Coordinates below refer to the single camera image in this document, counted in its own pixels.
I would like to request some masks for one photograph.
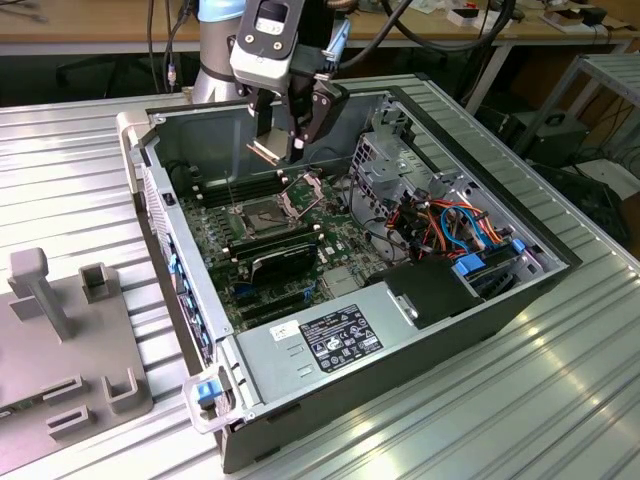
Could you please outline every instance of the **blue latch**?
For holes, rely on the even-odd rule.
[[[524,249],[527,248],[524,242],[519,238],[516,238],[515,240],[513,240],[513,242],[511,242],[511,246],[518,253],[524,252]]]
[[[169,273],[176,273],[176,263],[178,263],[178,256],[174,253],[169,260]]]
[[[462,275],[469,275],[476,270],[480,270],[485,266],[485,263],[480,259],[476,253],[465,255],[456,260],[456,269]]]
[[[202,408],[213,406],[214,400],[224,393],[220,380],[214,379],[196,385],[198,405]]]

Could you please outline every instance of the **wooden desk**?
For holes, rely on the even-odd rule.
[[[69,55],[100,53],[146,52],[146,0],[40,0],[41,13],[49,22],[39,24],[29,19],[0,13],[0,55]],[[171,23],[178,11],[172,8]],[[520,45],[590,45],[615,44],[615,53],[626,50],[637,36],[629,30],[606,33],[562,33],[539,18],[539,10],[526,10],[522,23],[514,23],[500,33],[494,44],[498,47],[478,82],[467,110],[475,113],[500,71],[511,48]],[[383,14],[355,13],[351,15],[352,30],[349,47],[364,47],[380,30],[387,17]],[[409,8],[401,20],[416,34],[443,44],[456,44],[474,39],[478,30],[461,28],[436,10],[425,15]],[[153,24],[154,50],[164,51],[167,27],[164,2],[157,0]],[[393,29],[382,47],[413,47],[399,31]],[[178,32],[174,41],[177,52],[198,51],[199,27],[191,18]]]

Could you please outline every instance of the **open computer tower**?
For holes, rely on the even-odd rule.
[[[132,118],[130,185],[192,359],[185,401],[225,472],[494,335],[580,263],[397,88],[352,91],[284,167],[247,148],[241,102],[121,116],[122,132]]]

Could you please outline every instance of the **metal shelf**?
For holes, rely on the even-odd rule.
[[[549,117],[551,110],[580,73],[589,75],[591,81],[569,108],[570,114],[577,117],[599,85],[614,91],[635,107],[640,106],[640,55],[579,55],[571,62],[569,68],[567,68],[547,100],[538,110],[533,121],[514,146],[513,150],[517,154],[522,155],[524,153],[536,132]],[[632,128],[629,134],[611,149],[611,158],[614,158],[629,141],[637,138],[639,134],[640,123]]]
[[[638,262],[433,83],[407,75],[345,85],[403,88],[584,264],[495,337],[233,478],[640,477]],[[184,101],[0,110],[0,259],[29,243],[53,249],[54,277],[89,259],[118,268],[156,402],[146,416],[6,478],[224,477],[213,437],[191,427],[182,404],[187,373],[115,132],[120,111]],[[450,164],[424,133],[415,143],[441,168]],[[0,458],[3,448],[0,433]]]

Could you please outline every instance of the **black sticker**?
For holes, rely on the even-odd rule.
[[[331,373],[382,348],[357,305],[300,325],[320,370]]]

